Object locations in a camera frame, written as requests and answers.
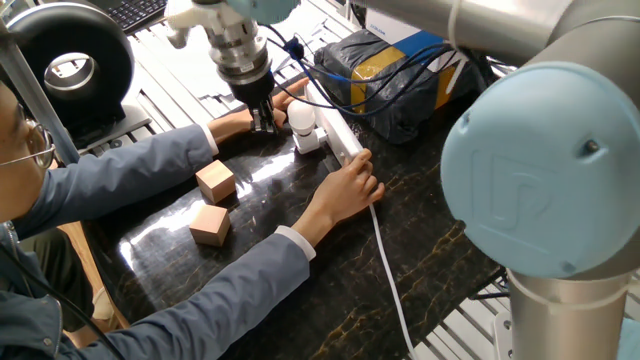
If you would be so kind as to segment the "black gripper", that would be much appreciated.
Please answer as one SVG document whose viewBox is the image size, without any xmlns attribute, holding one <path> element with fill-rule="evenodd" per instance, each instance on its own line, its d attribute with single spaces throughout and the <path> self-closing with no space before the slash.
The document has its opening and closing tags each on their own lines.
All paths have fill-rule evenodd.
<svg viewBox="0 0 640 360">
<path fill-rule="evenodd" d="M 253 132 L 276 133 L 278 131 L 271 92 L 275 87 L 274 76 L 271 71 L 256 81 L 248 84 L 230 84 L 233 96 L 249 107 L 252 117 L 251 130 Z"/>
</svg>

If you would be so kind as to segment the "person's left hand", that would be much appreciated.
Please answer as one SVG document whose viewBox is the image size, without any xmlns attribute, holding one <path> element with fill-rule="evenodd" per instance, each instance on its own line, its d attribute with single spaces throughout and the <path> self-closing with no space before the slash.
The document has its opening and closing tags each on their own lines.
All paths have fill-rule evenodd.
<svg viewBox="0 0 640 360">
<path fill-rule="evenodd" d="M 289 105 L 294 101 L 294 95 L 300 94 L 308 83 L 309 79 L 303 78 L 273 97 L 274 122 L 278 129 L 282 129 L 287 121 L 287 110 Z M 243 110 L 236 116 L 236 125 L 241 132 L 251 130 L 252 123 L 253 117 L 249 110 Z"/>
</svg>

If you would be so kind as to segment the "person's right hand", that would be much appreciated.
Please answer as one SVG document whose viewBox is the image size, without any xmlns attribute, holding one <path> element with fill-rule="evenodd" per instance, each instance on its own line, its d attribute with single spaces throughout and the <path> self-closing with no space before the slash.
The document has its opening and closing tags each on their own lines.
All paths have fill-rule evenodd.
<svg viewBox="0 0 640 360">
<path fill-rule="evenodd" d="M 373 175 L 371 158 L 371 151 L 364 149 L 325 178 L 308 207 L 314 218 L 334 226 L 383 197 L 385 186 Z"/>
</svg>

